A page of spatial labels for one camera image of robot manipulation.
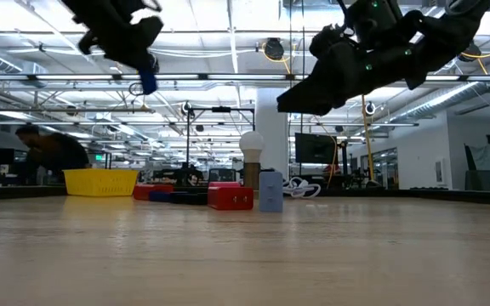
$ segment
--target red box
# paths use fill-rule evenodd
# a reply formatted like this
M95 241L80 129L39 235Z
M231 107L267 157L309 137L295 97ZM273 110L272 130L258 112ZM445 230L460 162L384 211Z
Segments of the red box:
M238 182L211 182L209 187L241 187Z
M174 192L174 186L169 184L137 184L134 188L134 199L149 201L149 193L151 191Z
M208 205L216 210L251 210L254 191L248 187L209 187Z

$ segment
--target yellow basket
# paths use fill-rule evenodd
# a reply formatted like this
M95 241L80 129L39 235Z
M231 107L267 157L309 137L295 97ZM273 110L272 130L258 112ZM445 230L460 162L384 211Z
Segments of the yellow basket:
M82 169L65 170L67 194L70 196L131 196L135 170Z

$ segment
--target lamp base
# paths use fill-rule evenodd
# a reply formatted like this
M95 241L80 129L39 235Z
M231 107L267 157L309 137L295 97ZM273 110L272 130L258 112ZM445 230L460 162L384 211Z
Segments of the lamp base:
M245 162L243 164L243 186L259 189L260 163Z

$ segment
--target blue box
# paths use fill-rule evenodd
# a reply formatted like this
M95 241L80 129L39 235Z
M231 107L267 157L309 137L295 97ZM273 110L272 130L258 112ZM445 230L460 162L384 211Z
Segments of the blue box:
M163 191L151 191L149 192L149 201L169 202L171 194Z
M282 174L260 173L259 207L261 212L282 213Z

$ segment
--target pillar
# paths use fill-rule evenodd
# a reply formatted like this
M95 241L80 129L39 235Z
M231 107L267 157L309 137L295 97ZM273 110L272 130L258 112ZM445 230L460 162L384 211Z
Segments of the pillar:
M277 97L283 88L257 89L254 120L256 131L264 138L260 156L262 168L274 168L288 179L288 114L277 112Z

